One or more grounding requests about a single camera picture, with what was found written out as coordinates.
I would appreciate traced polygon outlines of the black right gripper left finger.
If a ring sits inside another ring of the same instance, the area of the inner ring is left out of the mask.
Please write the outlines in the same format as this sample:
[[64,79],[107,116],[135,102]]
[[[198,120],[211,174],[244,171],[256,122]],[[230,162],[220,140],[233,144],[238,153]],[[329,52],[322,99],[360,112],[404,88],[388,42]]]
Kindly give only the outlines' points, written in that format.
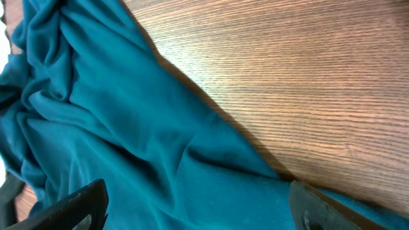
[[108,204],[105,181],[98,179],[6,230],[75,229],[86,218],[89,218],[86,229],[103,229],[108,217]]

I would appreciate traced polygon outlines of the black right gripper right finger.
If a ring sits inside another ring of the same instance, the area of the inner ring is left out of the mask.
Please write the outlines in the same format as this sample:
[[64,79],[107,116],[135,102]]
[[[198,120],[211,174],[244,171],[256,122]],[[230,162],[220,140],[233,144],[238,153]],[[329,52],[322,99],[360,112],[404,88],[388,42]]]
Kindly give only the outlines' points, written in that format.
[[303,182],[291,182],[289,206],[297,230],[385,229]]

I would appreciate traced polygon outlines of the blue t-shirt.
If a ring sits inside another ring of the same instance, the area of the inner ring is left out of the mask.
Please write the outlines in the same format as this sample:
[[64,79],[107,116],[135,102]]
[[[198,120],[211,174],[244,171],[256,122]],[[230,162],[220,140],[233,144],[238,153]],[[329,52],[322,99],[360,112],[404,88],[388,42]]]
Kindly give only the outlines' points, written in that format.
[[407,1],[21,1],[1,155],[33,213],[103,179],[106,229],[294,229],[303,181],[408,228]]

